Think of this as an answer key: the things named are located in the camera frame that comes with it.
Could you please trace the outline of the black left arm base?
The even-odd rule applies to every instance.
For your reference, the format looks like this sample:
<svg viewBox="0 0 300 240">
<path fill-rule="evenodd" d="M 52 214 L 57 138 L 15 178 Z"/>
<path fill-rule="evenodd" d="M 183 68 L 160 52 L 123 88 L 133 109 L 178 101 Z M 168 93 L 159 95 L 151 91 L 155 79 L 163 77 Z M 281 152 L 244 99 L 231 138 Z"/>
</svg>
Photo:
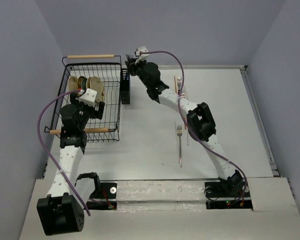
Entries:
<svg viewBox="0 0 300 240">
<path fill-rule="evenodd" d="M 101 182 L 100 190 L 95 190 L 88 199 L 88 209 L 98 211 L 115 210 L 117 208 L 117 191 L 117 182 Z"/>
</svg>

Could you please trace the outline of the all silver fork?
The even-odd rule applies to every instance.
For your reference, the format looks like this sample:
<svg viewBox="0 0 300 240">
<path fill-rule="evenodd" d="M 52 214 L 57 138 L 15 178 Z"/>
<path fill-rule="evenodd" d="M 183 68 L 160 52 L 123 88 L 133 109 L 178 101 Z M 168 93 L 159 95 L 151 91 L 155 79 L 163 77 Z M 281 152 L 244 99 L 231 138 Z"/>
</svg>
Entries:
<svg viewBox="0 0 300 240">
<path fill-rule="evenodd" d="M 182 135 L 183 135 L 183 131 L 182 131 L 182 125 L 179 124 L 177 125 L 176 128 L 176 135 L 178 137 L 178 155 L 179 155 L 179 165 L 180 167 L 182 167 Z"/>
</svg>

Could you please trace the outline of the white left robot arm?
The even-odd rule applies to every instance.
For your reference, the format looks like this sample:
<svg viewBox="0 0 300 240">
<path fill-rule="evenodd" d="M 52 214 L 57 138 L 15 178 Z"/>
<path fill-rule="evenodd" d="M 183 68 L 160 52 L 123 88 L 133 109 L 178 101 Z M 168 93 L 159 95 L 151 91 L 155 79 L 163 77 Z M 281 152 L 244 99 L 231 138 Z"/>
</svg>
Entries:
<svg viewBox="0 0 300 240">
<path fill-rule="evenodd" d="M 81 232 L 89 198 L 100 194 L 101 183 L 97 173 L 78 173 L 87 146 L 86 125 L 89 119 L 103 117 L 104 102 L 96 95 L 70 95 L 70 104 L 60 109 L 62 128 L 59 159 L 52 158 L 57 167 L 46 197 L 40 198 L 36 209 L 45 235 Z"/>
</svg>

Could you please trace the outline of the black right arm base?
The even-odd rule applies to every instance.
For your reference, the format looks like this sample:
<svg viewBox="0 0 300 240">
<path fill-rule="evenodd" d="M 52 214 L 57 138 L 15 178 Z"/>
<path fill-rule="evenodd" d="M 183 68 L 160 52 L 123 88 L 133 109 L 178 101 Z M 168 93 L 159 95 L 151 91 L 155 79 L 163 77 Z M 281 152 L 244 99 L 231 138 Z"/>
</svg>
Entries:
<svg viewBox="0 0 300 240">
<path fill-rule="evenodd" d="M 204 183 L 207 210 L 253 209 L 249 185 L 243 181 L 233 190 L 222 189 L 220 181 Z"/>
</svg>

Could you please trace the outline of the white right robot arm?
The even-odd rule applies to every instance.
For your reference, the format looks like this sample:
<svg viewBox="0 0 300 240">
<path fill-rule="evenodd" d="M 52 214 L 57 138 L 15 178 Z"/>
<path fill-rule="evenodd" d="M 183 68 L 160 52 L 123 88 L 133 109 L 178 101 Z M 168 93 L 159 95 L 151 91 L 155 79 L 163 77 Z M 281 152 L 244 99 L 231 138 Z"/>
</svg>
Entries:
<svg viewBox="0 0 300 240">
<path fill-rule="evenodd" d="M 180 114 L 192 139 L 200 143 L 209 155 L 220 181 L 221 192 L 225 196 L 232 196 L 239 188 L 244 192 L 248 186 L 247 177 L 235 163 L 225 157 L 209 106 L 205 102 L 191 102 L 171 90 L 161 80 L 158 65 L 146 61 L 143 55 L 144 52 L 137 57 L 126 55 L 125 64 L 129 75 L 137 76 L 141 80 L 151 100 Z"/>
</svg>

